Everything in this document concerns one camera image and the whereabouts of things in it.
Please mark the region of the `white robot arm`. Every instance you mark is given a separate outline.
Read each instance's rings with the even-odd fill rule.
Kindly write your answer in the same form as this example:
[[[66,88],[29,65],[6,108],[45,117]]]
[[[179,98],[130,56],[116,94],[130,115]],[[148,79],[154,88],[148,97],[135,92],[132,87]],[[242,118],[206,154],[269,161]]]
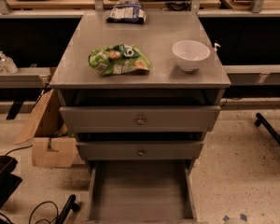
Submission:
[[[230,219],[226,220],[224,224],[249,224],[249,223],[240,218],[230,218]]]

